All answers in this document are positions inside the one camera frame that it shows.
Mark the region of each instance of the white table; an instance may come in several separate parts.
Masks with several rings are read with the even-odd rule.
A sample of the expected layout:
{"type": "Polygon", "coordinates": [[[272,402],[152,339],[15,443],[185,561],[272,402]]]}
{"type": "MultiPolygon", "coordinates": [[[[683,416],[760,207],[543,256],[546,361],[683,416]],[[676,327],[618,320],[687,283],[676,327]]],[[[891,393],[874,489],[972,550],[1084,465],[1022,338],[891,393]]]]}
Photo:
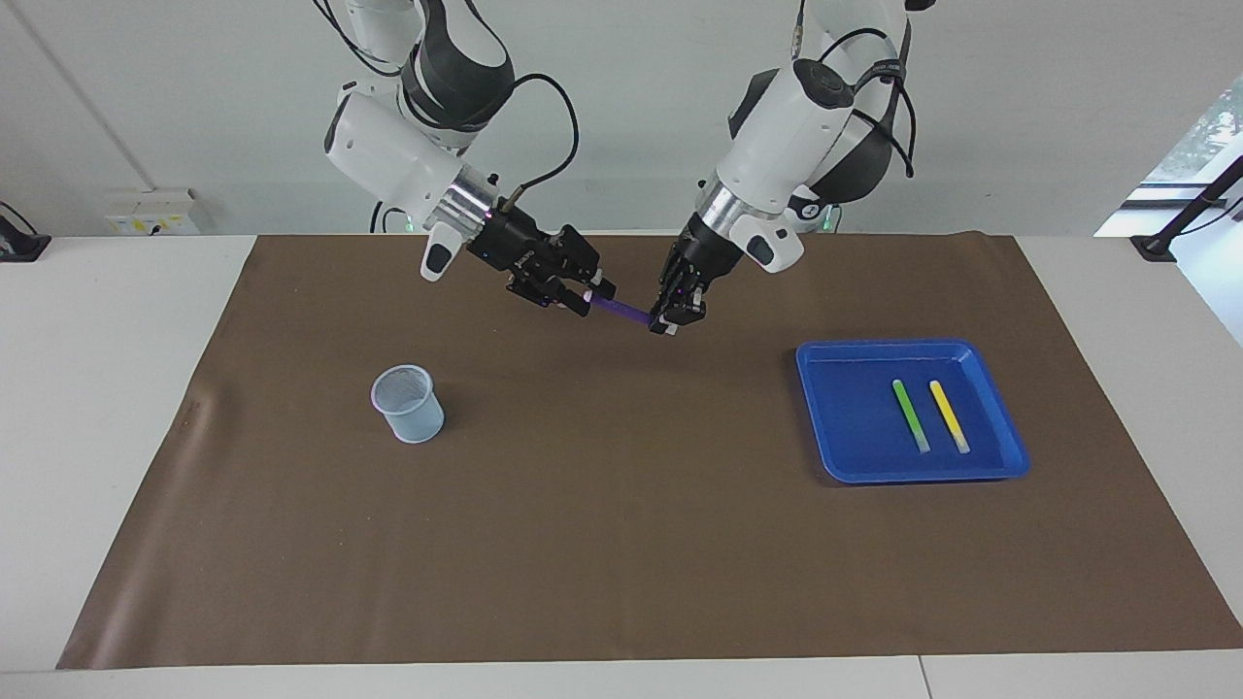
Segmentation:
{"type": "MultiPolygon", "coordinates": [[[[0,265],[0,697],[1239,697],[1243,650],[51,672],[254,238],[0,265]]],[[[1126,240],[1021,240],[1236,616],[1243,347],[1126,240]]]]}

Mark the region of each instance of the brown table cover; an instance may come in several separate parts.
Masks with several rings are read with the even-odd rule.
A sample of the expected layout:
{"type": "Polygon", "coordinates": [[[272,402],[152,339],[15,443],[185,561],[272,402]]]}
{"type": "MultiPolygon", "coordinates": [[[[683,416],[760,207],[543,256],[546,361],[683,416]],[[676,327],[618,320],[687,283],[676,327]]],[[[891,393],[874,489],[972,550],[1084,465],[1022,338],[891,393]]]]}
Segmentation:
{"type": "MultiPolygon", "coordinates": [[[[1243,646],[1012,239],[808,236],[672,338],[423,243],[257,241],[61,668],[1243,646]],[[794,348],[912,336],[979,347],[1025,478],[824,474],[794,348]],[[418,447],[368,399],[405,362],[418,447]]],[[[669,239],[595,244],[649,303],[669,239]]]]}

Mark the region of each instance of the translucent blue cup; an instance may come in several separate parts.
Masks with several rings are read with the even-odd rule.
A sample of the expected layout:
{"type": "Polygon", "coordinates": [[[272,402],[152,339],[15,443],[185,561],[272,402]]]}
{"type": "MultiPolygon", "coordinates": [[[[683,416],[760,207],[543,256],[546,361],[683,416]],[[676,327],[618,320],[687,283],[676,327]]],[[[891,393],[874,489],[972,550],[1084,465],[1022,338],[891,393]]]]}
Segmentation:
{"type": "Polygon", "coordinates": [[[431,392],[431,374],[414,364],[382,373],[372,384],[372,405],[388,420],[393,435],[406,444],[431,439],[445,424],[445,410],[431,392]]]}

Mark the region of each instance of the robotic arm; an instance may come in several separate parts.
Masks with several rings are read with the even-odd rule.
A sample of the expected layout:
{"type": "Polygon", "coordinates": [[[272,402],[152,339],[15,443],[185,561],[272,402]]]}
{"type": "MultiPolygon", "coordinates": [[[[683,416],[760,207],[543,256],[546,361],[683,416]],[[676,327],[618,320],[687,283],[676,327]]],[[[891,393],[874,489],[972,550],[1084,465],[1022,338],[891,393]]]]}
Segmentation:
{"type": "MultiPolygon", "coordinates": [[[[352,49],[379,62],[370,67],[390,82],[346,86],[324,153],[430,233],[423,277],[439,280],[466,249],[508,271],[507,289],[541,306],[588,313],[589,302],[563,280],[612,299],[599,254],[577,230],[541,231],[500,197],[496,175],[461,160],[517,85],[508,51],[471,0],[351,0],[348,12],[352,49]]],[[[326,16],[333,22],[331,10],[326,16]]]]}
{"type": "MultiPolygon", "coordinates": [[[[896,149],[910,148],[892,124],[906,75],[907,11],[935,0],[813,0],[824,29],[819,60],[799,58],[752,78],[730,117],[733,146],[704,183],[696,210],[674,243],[660,275],[649,330],[672,335],[702,320],[704,295],[743,255],[768,272],[803,255],[787,209],[804,209],[800,187],[825,203],[845,203],[880,183],[896,149]],[[894,39],[902,36],[901,47],[894,39]]],[[[796,30],[796,46],[802,26],[796,30]]],[[[911,124],[914,146],[914,122],[911,124]]]]}

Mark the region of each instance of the black stand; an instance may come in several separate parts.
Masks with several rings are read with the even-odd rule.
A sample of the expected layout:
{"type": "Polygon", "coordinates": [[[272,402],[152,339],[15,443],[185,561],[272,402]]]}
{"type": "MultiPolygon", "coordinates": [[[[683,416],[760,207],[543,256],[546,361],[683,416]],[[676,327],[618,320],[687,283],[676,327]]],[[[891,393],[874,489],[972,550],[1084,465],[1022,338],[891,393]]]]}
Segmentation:
{"type": "Polygon", "coordinates": [[[1199,193],[1199,197],[1192,199],[1182,211],[1178,211],[1178,215],[1166,224],[1161,229],[1161,233],[1156,235],[1132,235],[1131,245],[1135,245],[1140,255],[1150,262],[1177,262],[1178,260],[1170,252],[1170,244],[1173,243],[1175,238],[1182,235],[1186,228],[1191,225],[1191,221],[1207,211],[1213,205],[1213,201],[1221,199],[1222,194],[1226,194],[1226,190],[1233,187],[1239,179],[1243,179],[1243,155],[1236,158],[1231,163],[1231,167],[1226,168],[1226,172],[1199,193]]]}
{"type": "Polygon", "coordinates": [[[0,240],[9,245],[11,252],[0,249],[0,262],[34,262],[51,243],[50,235],[26,235],[15,229],[7,219],[0,216],[0,240]]]}

